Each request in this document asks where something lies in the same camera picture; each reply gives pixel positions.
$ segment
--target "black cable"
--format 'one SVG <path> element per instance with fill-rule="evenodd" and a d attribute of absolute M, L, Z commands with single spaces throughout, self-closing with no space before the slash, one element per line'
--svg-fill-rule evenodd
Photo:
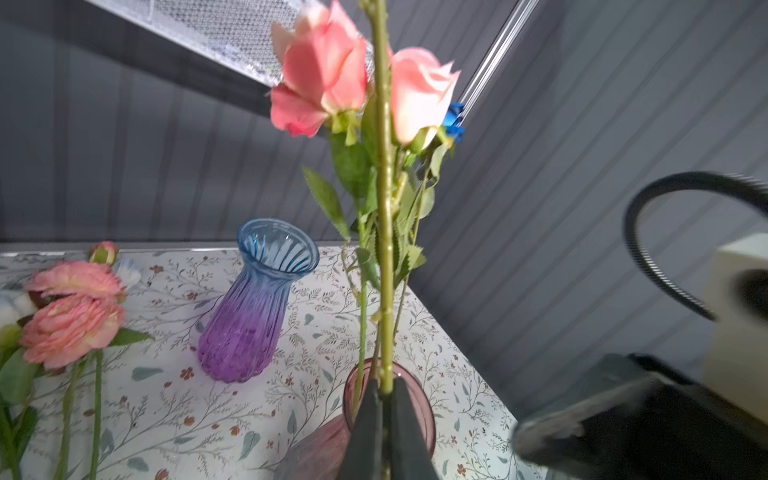
<path fill-rule="evenodd" d="M 743 175 L 716 174 L 714 172 L 684 172 L 656 180 L 647 185 L 630 201 L 624 213 L 624 242 L 632 260 L 651 282 L 667 295 L 689 309 L 714 320 L 714 314 L 701 300 L 672 282 L 640 245 L 637 220 L 645 205 L 656 197 L 681 190 L 702 190 L 741 200 L 755 207 L 768 218 L 768 184 Z"/>

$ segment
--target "blue vase rim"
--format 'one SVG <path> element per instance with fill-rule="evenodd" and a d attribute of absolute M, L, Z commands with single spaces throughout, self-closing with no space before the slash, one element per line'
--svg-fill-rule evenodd
<path fill-rule="evenodd" d="M 256 259 L 254 256 L 250 254 L 250 252 L 246 248 L 246 244 L 244 243 L 244 240 L 246 237 L 249 236 L 245 234 L 245 230 L 257 224 L 277 226 L 282 230 L 285 230 L 288 234 L 294 236 L 296 239 L 302 242 L 306 246 L 306 248 L 310 251 L 310 263 L 304 268 L 301 268 L 300 270 L 295 270 L 293 272 L 286 272 L 284 270 L 278 270 L 278 269 L 272 268 L 271 266 L 268 266 L 265 263 Z M 240 228 L 237 229 L 237 247 L 240 249 L 241 253 L 246 254 L 248 256 L 248 258 L 250 259 L 250 263 L 254 265 L 258 270 L 261 270 L 268 275 L 287 279 L 287 280 L 297 280 L 309 273 L 312 273 L 317 268 L 317 265 L 320 263 L 320 251 L 317 248 L 317 244 L 310 238 L 310 236 L 307 235 L 306 232 L 304 232 L 304 230 L 301 230 L 296 225 L 286 222 L 285 220 L 281 220 L 280 218 L 269 218 L 269 217 L 252 218 L 251 220 L 248 220 L 246 223 L 243 223 L 242 225 L 240 225 Z"/>

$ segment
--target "glass vase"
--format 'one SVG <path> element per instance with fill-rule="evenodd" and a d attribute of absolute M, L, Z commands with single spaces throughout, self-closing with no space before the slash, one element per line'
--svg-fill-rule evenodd
<path fill-rule="evenodd" d="M 203 371 L 228 383 L 245 382 L 272 362 L 290 286 L 313 272 L 320 258 L 306 233 L 273 218 L 244 223 L 237 246 L 243 270 L 197 346 Z"/>
<path fill-rule="evenodd" d="M 404 379 L 411 396 L 411 403 L 424 435 L 429 455 L 435 453 L 435 416 L 427 395 L 419 382 L 401 365 L 395 364 L 395 375 Z M 368 383 L 371 359 L 363 370 L 363 388 Z M 274 480 L 334 480 L 341 467 L 346 446 L 349 444 L 354 419 L 352 404 L 355 398 L 357 366 L 349 373 L 344 385 L 342 414 L 320 426 L 301 442 L 296 443 L 278 465 Z"/>

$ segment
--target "blue flower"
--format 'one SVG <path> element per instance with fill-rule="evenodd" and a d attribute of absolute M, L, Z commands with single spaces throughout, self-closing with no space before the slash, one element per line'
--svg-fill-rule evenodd
<path fill-rule="evenodd" d="M 445 113 L 445 120 L 442 121 L 446 134 L 457 142 L 462 141 L 464 138 L 464 128 L 459 126 L 464 121 L 464 117 L 461 116 L 463 111 L 464 104 L 450 104 L 448 111 Z"/>

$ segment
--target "floral pattern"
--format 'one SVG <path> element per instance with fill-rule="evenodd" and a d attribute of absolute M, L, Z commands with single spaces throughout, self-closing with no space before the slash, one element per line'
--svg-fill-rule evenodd
<path fill-rule="evenodd" d="M 242 384 L 199 370 L 195 346 L 240 272 L 236 250 L 124 252 L 142 281 L 124 306 L 127 326 L 153 342 L 108 349 L 104 364 L 99 479 L 272 478 L 296 442 L 341 413 L 356 364 L 359 309 L 341 270 L 340 247 L 322 247 L 317 270 L 295 283 L 274 360 Z M 84 255 L 67 254 L 66 260 Z M 0 257 L 0 285 L 27 281 L 62 257 Z M 378 298 L 371 296 L 375 311 Z M 423 385 L 435 413 L 433 458 L 444 479 L 541 480 L 545 470 L 509 447 L 515 419 L 410 292 L 396 361 Z M 375 329 L 369 327 L 372 352 Z M 69 375 L 35 383 L 40 422 L 22 463 L 25 479 L 55 468 L 61 398 Z M 69 478 L 85 478 L 93 426 L 93 366 L 80 381 L 72 421 Z"/>

